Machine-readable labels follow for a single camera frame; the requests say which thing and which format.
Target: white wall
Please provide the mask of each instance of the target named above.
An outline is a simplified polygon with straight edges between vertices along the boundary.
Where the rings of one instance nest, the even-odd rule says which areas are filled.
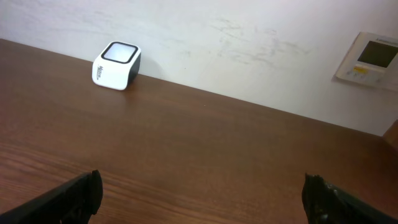
[[[398,94],[332,77],[360,31],[398,38],[397,11],[396,0],[0,0],[0,37],[91,61],[130,42],[145,75],[382,135]]]

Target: table top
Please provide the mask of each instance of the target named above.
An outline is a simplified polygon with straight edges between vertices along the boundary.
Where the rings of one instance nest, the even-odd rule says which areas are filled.
[[[398,157],[380,137],[0,40],[0,212],[99,169],[91,223],[306,223],[304,174],[398,217]]]

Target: thermostat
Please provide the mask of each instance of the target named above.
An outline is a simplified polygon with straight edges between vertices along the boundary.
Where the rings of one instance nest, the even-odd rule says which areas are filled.
[[[398,90],[398,40],[359,33],[336,77],[363,85]]]
[[[124,90],[137,76],[141,49],[123,42],[111,42],[93,62],[95,84]]]

